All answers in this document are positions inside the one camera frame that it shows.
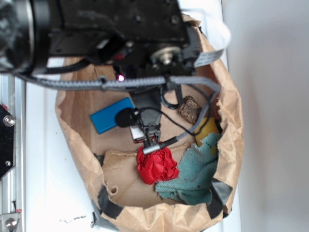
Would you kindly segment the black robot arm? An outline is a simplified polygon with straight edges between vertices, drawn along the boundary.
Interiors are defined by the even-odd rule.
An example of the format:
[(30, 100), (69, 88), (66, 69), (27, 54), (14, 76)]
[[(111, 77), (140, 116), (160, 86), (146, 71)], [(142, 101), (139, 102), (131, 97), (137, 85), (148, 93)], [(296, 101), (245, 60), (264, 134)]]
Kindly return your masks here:
[(173, 76), (195, 74), (200, 54), (193, 25), (176, 0), (3, 0), (0, 3), (0, 71), (56, 89), (107, 87), (106, 81), (53, 84), (39, 74), (61, 74), (111, 65), (127, 80), (162, 84), (122, 87), (140, 113), (120, 113), (123, 127), (138, 126), (146, 146), (160, 139), (161, 106), (176, 109), (164, 95), (181, 87)]

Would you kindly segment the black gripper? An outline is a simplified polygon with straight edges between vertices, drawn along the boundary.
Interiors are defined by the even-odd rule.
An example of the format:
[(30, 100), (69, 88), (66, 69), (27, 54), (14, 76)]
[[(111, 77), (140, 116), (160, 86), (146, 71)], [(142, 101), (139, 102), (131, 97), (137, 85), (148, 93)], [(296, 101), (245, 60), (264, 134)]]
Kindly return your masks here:
[(134, 143), (155, 145), (160, 140), (161, 99), (158, 91), (131, 93), (138, 109), (137, 125), (130, 127)]

